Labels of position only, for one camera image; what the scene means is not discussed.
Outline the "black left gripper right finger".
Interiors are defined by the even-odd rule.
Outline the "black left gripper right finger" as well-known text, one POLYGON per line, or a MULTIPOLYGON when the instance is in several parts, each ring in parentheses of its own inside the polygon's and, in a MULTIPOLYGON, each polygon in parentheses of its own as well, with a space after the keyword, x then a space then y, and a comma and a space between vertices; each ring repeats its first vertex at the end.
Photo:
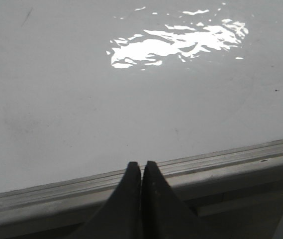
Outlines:
POLYGON ((154 161, 144 169, 141 213, 145 239, 221 238, 177 197, 154 161))

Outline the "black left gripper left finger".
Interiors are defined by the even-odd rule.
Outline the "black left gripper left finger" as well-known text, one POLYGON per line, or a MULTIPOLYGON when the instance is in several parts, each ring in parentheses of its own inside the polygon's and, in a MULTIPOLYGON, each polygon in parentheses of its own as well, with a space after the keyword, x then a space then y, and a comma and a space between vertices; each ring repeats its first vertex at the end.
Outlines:
POLYGON ((136 239, 139 236, 141 171, 129 162, 111 196, 71 239, 136 239))

